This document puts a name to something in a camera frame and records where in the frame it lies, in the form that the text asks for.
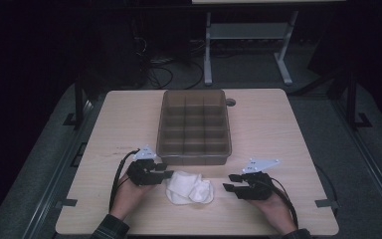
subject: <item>dark sleeve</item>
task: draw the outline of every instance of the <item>dark sleeve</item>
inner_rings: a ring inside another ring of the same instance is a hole
[[[107,214],[104,220],[93,233],[91,239],[124,238],[128,230],[128,225],[116,217]]]
[[[289,234],[282,237],[282,239],[311,239],[311,234],[306,229],[299,229],[292,231]]]

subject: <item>transparent plastic tray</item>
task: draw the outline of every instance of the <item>transparent plastic tray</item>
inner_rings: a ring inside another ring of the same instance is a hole
[[[231,155],[225,93],[166,91],[156,153],[173,165],[222,165]]]

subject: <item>floor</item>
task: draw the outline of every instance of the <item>floor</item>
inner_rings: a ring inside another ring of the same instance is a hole
[[[294,81],[290,87],[282,82],[272,54],[274,49],[266,48],[257,54],[239,52],[219,56],[212,62],[214,84],[211,88],[280,88],[293,92],[318,78],[306,68],[312,50],[313,46],[289,47],[286,64]],[[165,89],[185,89],[200,81],[202,72],[198,66],[202,66],[203,58],[192,60],[195,64],[173,62],[163,66],[173,74],[172,82]],[[153,69],[150,76],[155,76],[160,85],[170,79],[170,74],[163,69]],[[328,87],[329,83],[323,84],[303,96],[288,99],[312,160],[325,173],[318,170],[324,190],[329,199],[337,197],[336,220],[340,230],[329,238],[382,238],[380,178],[368,166],[373,162],[382,172],[382,115],[372,97],[358,86],[357,112],[365,113],[372,127],[352,130],[341,113],[345,96],[338,101],[330,100],[325,94]],[[153,88],[147,82],[140,90]],[[207,87],[199,82],[193,89],[204,88]],[[74,98],[74,87],[69,87],[2,204],[0,238],[89,237],[60,235],[55,231],[61,202],[81,162],[81,152],[92,133],[104,94],[87,104],[86,119],[78,130],[63,125],[67,115],[75,112]]]

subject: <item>person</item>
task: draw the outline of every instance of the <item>person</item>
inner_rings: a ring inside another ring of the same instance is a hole
[[[156,185],[137,186],[124,175],[113,202],[113,206],[104,220],[95,230],[92,239],[124,238],[129,230],[123,220],[139,204],[145,194]],[[248,200],[257,207],[269,223],[283,236],[282,239],[311,238],[306,229],[297,229],[289,210],[281,198],[273,193],[267,200]]]

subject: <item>folded white cloth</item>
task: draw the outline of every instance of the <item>folded white cloth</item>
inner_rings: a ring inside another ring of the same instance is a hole
[[[166,195],[173,204],[209,203],[213,201],[210,180],[202,180],[201,174],[174,171],[166,181]]]

